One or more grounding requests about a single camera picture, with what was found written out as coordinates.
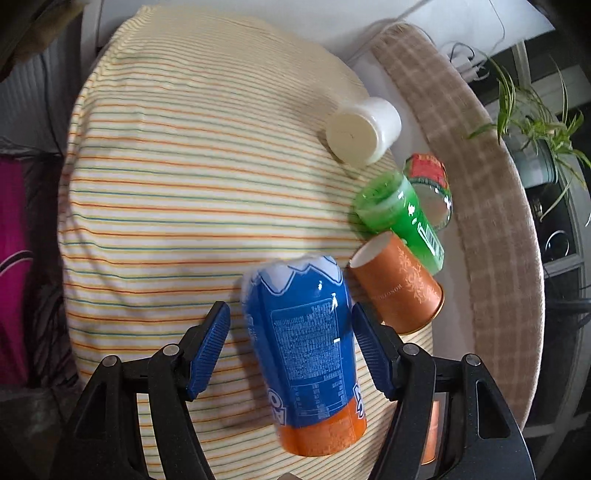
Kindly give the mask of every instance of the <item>plastic bottle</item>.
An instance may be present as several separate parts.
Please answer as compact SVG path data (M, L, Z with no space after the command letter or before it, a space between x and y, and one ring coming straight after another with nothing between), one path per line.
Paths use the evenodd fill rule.
M372 231L390 229L397 234L431 275L441 270L443 247L402 172L387 171L370 181L355 197L353 208Z

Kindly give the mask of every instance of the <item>white plastic container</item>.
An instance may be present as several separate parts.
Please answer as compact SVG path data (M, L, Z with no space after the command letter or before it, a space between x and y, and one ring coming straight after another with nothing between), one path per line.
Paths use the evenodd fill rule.
M364 168L382 158L400 135L400 115L387 100L370 97L339 108L326 123L326 141L342 161Z

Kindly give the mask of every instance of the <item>beige checkered fabric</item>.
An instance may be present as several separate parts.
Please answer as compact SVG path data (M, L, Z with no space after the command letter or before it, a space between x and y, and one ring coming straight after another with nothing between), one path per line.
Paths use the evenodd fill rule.
M490 117L419 30L395 25L372 51L445 163L466 256L476 353L523 426L540 371L544 289L534 222L517 170L494 132L466 138Z

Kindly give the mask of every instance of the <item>pink fabric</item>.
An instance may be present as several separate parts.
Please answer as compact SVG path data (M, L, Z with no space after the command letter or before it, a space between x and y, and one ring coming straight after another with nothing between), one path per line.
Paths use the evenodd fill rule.
M22 301L31 253L25 240L21 165L0 157L0 384L25 385Z

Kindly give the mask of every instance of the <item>striped fabric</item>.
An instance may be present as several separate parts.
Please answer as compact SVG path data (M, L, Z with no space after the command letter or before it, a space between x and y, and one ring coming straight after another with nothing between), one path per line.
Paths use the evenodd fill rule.
M283 451L239 305L255 264L326 252L344 268L367 235L352 199L392 159L347 171L323 139L327 116L366 96L336 57L261 21L143 7L76 102L59 240L81 376L112 353L152 355L228 302L230 335L189 404L218 479L365 478L388 428L392 405L357 347L364 437L329 457ZM411 339L431 350L429 326ZM138 404L148 469L163 478L147 398Z

